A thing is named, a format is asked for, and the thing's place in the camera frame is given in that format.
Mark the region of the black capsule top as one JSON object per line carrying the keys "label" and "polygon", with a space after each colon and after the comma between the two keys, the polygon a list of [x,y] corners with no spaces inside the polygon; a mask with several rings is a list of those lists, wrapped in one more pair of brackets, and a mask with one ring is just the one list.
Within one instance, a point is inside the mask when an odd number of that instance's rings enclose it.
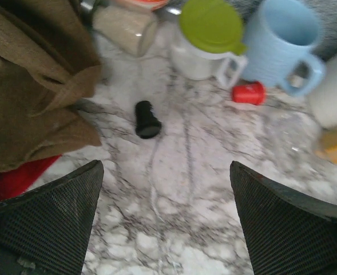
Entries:
{"label": "black capsule top", "polygon": [[136,127],[135,133],[142,139],[151,139],[157,136],[162,129],[162,123],[156,117],[154,107],[150,101],[138,102],[134,108]]}

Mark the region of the red capsule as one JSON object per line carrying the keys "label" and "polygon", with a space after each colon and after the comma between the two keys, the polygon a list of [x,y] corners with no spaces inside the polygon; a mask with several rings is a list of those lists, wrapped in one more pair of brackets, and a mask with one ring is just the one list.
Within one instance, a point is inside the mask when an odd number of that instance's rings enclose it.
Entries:
{"label": "red capsule", "polygon": [[232,101],[235,103],[262,105],[265,97],[265,86],[258,81],[232,88]]}

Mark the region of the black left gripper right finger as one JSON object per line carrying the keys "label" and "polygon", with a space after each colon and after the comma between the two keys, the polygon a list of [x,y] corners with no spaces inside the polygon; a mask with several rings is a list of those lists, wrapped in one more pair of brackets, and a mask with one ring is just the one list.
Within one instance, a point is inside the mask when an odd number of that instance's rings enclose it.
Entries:
{"label": "black left gripper right finger", "polygon": [[229,176],[255,274],[337,274],[337,205],[240,162]]}

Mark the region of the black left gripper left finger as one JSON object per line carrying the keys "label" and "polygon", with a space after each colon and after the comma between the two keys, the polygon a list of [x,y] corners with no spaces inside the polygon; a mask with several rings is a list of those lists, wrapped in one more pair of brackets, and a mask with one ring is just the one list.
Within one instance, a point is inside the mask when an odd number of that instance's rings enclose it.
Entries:
{"label": "black left gripper left finger", "polygon": [[93,160],[0,202],[0,274],[81,274],[104,176]]}

